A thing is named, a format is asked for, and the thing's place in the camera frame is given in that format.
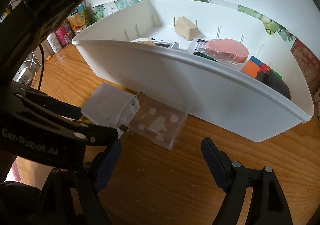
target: green object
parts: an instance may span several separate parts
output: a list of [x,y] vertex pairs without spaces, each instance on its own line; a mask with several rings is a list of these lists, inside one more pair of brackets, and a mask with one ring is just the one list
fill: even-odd
[[273,70],[273,72],[282,80],[282,76],[279,75],[275,70]]
[[217,60],[215,60],[215,59],[211,58],[210,56],[207,56],[207,55],[205,55],[205,54],[203,54],[203,53],[201,53],[201,52],[194,52],[193,55],[201,56],[201,57],[204,57],[204,58],[206,58],[206,59],[209,59],[209,60],[212,60],[212,61],[217,62]]

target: barcode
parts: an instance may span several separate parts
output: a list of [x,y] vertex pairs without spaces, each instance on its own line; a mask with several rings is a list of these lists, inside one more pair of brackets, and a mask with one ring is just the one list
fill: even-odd
[[68,35],[65,35],[63,38],[64,38],[64,40],[65,40],[67,43],[70,42],[70,39],[68,38]]

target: orange cube face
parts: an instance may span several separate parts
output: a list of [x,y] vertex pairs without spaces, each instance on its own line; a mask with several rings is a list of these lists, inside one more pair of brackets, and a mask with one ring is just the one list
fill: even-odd
[[247,75],[256,78],[260,67],[252,61],[248,61],[246,65],[242,68],[241,72],[246,73]]

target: green floral wallpaper border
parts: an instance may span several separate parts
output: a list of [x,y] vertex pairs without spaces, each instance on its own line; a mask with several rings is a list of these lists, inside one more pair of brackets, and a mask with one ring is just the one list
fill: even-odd
[[[87,16],[90,25],[97,22],[98,20],[112,14],[113,12],[122,10],[126,7],[129,7],[131,5],[137,4],[144,0],[118,0],[106,4],[101,4],[98,6],[95,6],[93,8],[87,8]],[[245,13],[247,15],[250,15],[254,18],[257,18],[258,20],[261,20],[264,24],[265,30],[269,35],[273,35],[274,33],[278,32],[279,35],[282,37],[283,41],[288,44],[288,46],[291,48],[296,40],[296,36],[293,35],[288,29],[280,25],[279,23],[275,22],[274,20],[266,17],[265,15],[244,7],[242,5],[237,5],[233,3],[229,3],[222,0],[192,0],[192,1],[199,1],[199,2],[205,2],[205,3],[213,3],[221,6],[225,6],[231,9],[235,9],[239,12]]]

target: metal screw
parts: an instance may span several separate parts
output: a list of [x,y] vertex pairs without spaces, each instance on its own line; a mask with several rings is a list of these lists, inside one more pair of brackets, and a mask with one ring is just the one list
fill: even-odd
[[83,127],[86,127],[86,128],[88,128],[88,127],[89,127],[87,124],[82,123],[82,122],[80,123],[80,125],[81,125],[81,126],[83,126]]
[[75,135],[79,139],[86,139],[87,137],[79,132],[74,132],[73,135]]
[[267,172],[272,172],[272,168],[271,167],[265,167],[264,170],[266,170]]
[[51,170],[51,173],[54,173],[54,174],[56,174],[58,172],[59,172],[59,168],[54,168],[54,169]]
[[240,162],[238,162],[238,161],[233,161],[233,162],[232,162],[232,165],[233,165],[235,168],[241,167],[241,164],[240,164]]
[[85,162],[85,163],[83,163],[82,167],[83,167],[84,169],[88,169],[88,168],[91,167],[91,163],[90,163],[90,162]]

